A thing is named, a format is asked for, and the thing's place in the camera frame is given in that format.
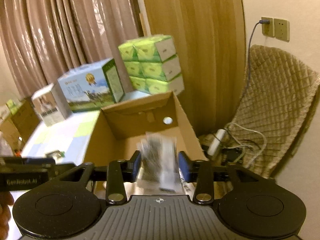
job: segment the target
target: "table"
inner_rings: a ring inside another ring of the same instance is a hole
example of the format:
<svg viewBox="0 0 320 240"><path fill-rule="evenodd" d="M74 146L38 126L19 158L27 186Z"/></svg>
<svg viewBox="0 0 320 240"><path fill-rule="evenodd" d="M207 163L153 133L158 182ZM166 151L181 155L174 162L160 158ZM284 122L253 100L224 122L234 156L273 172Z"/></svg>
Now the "table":
<svg viewBox="0 0 320 240"><path fill-rule="evenodd" d="M149 94L133 91L125 94L122 101L142 98ZM41 122L33 132L21 153L22 157L45 157L45 153L59 150L65 152L65 157L56 163L74 163L80 165L85 156L91 133L100 111L73 113L67 120L46 127ZM26 191L11 192L14 200ZM9 221L8 240L17 240L21 233L13 218Z"/></svg>

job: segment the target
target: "open cardboard box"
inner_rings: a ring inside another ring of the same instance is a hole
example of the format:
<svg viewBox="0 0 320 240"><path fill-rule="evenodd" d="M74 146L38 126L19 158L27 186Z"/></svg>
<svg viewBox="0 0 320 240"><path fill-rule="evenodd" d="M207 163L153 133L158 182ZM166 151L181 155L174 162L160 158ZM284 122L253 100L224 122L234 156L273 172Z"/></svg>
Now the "open cardboard box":
<svg viewBox="0 0 320 240"><path fill-rule="evenodd" d="M165 124L165 117L172 123ZM146 132L176 138L177 152L185 151L191 160L206 159L177 97L167 92L101 109L84 161L106 166L112 160L129 160Z"/></svg>

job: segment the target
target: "round black disc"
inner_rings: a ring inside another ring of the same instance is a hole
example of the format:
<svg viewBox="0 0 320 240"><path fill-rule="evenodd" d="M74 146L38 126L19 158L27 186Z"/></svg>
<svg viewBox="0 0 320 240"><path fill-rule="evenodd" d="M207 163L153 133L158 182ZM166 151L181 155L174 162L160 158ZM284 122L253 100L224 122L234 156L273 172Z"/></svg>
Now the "round black disc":
<svg viewBox="0 0 320 240"><path fill-rule="evenodd" d="M220 200L219 215L247 237L278 238L296 233L306 217L302 200L276 184L267 188L232 190Z"/></svg>
<svg viewBox="0 0 320 240"><path fill-rule="evenodd" d="M63 186L39 186L16 201L13 217L20 231L37 238L64 238L89 227L100 215L98 198L67 182Z"/></svg>

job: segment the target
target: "human hand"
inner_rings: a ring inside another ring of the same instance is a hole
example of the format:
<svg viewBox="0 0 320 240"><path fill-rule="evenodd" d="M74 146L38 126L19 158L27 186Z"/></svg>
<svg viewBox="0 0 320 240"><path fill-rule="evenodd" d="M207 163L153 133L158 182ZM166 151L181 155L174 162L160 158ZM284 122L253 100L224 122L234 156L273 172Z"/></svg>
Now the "human hand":
<svg viewBox="0 0 320 240"><path fill-rule="evenodd" d="M5 240L8 237L9 232L9 220L11 218L11 213L9 206L12 206L14 199L11 193L0 192L0 240Z"/></svg>

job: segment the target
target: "round hole in box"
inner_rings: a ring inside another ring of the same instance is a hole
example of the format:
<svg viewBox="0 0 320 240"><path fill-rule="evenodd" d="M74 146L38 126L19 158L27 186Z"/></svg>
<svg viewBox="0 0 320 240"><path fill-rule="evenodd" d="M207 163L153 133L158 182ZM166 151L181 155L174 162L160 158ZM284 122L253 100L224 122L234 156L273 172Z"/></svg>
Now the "round hole in box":
<svg viewBox="0 0 320 240"><path fill-rule="evenodd" d="M172 120L171 117L166 116L166 117L163 119L163 122L164 122L165 124L172 124L173 120Z"/></svg>

